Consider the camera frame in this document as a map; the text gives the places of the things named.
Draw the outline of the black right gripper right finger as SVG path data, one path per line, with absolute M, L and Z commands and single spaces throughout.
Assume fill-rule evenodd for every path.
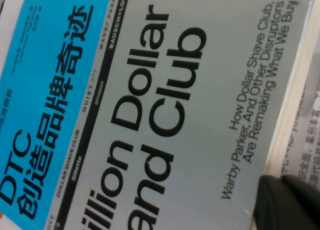
M 290 174 L 283 175 L 282 181 L 289 187 L 298 203 L 307 212 L 320 211 L 320 192 L 318 189 Z

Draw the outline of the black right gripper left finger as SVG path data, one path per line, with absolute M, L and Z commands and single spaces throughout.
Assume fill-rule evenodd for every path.
M 281 177 L 260 177 L 254 207 L 257 229 L 319 229 L 320 212 L 307 212 Z

